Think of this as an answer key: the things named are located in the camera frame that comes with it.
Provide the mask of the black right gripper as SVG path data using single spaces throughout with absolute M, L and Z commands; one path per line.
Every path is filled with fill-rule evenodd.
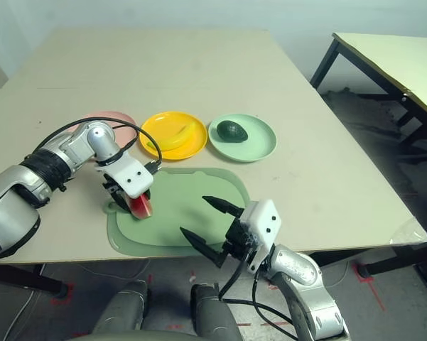
M 237 217 L 241 217 L 244 208 L 214 196 L 204 195 L 202 199 L 216 210 L 224 214 L 235 217 L 225 235 L 225 242 L 221 251 L 216 251 L 206 244 L 206 241 L 194 232 L 180 227 L 183 236 L 188 240 L 191 246 L 203 256 L 208 258 L 217 268 L 221 268 L 227 255 L 231 255 L 237 260 L 251 261 L 256 253 L 257 241 L 249 231 L 248 226 L 241 223 Z

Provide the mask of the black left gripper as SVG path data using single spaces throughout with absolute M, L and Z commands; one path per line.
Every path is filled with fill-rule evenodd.
M 102 186 L 111 195 L 113 201 L 125 212 L 130 213 L 131 210 L 126 201 L 126 193 L 119 189 L 118 183 L 113 179 L 106 179 Z

